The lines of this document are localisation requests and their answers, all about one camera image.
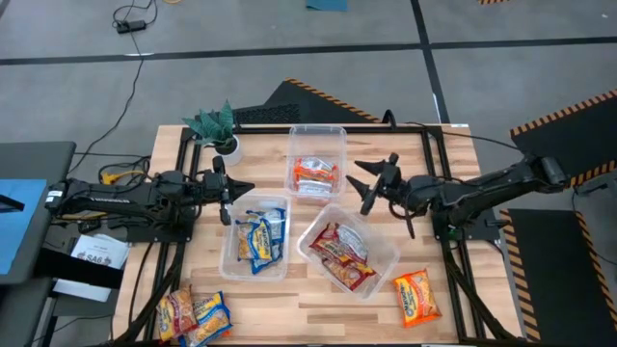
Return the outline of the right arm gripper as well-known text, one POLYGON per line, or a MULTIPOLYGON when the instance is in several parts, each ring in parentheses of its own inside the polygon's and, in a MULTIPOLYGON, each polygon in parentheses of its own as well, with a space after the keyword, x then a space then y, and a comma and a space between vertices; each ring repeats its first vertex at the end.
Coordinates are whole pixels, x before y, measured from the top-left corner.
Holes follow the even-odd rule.
POLYGON ((378 196, 393 204, 408 206, 409 184, 402 178, 401 170, 397 167, 398 159, 399 155, 393 152, 387 160, 379 162, 355 161, 355 164, 366 172, 375 176, 379 175, 379 179, 373 186, 362 183, 351 175, 346 176, 347 181, 361 196, 360 213, 362 215, 370 213, 378 196))

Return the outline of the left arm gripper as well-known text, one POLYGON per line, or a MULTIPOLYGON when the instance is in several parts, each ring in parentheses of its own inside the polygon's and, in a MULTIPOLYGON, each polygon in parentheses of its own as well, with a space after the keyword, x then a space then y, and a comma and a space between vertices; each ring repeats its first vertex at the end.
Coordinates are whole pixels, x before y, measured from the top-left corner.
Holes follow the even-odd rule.
POLYGON ((251 182, 234 180, 227 175, 222 156, 214 157, 214 172, 205 171, 201 180, 201 202, 220 204, 220 219, 224 226, 231 224, 227 206, 253 190, 251 182))

